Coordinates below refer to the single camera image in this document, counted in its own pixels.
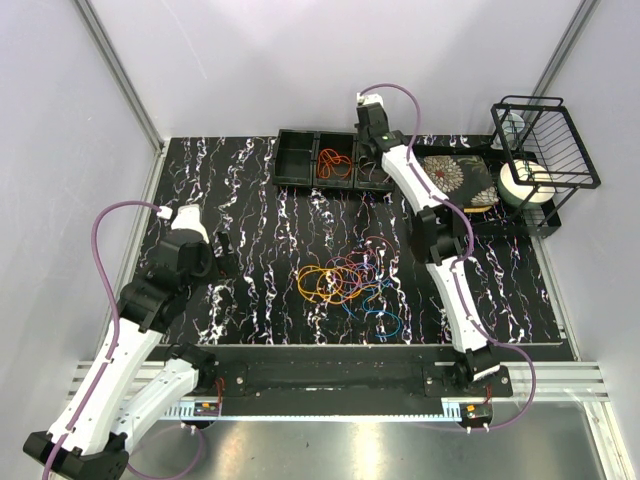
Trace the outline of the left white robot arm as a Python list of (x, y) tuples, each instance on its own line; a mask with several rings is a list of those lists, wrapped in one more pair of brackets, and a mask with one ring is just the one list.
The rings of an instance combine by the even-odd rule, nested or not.
[(46, 431), (28, 435), (24, 453), (43, 474), (65, 479), (118, 479), (136, 444), (182, 397), (220, 392), (216, 357), (191, 344), (174, 345), (161, 371), (132, 398), (136, 374), (202, 285), (238, 271), (226, 232), (217, 254), (194, 230), (171, 231), (147, 267), (125, 285), (97, 358), (68, 406)]

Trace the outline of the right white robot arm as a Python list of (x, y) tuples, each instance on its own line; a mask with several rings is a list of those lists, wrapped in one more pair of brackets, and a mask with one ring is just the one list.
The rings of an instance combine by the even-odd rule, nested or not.
[(411, 251), (427, 267), (445, 308), (455, 361), (452, 382), (466, 396), (486, 389), (499, 370), (466, 279), (463, 236), (470, 223), (429, 178), (413, 148), (399, 131), (390, 129), (378, 95), (357, 100), (358, 141), (399, 188), (412, 211)]

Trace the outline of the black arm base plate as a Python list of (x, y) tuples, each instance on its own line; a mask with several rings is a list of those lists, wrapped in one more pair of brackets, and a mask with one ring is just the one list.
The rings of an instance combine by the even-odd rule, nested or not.
[(423, 399), (479, 401), (513, 396), (502, 365), (482, 383), (459, 388), (450, 370), (449, 346), (208, 346), (226, 384), (225, 401), (346, 403), (371, 408), (393, 402), (415, 405)]

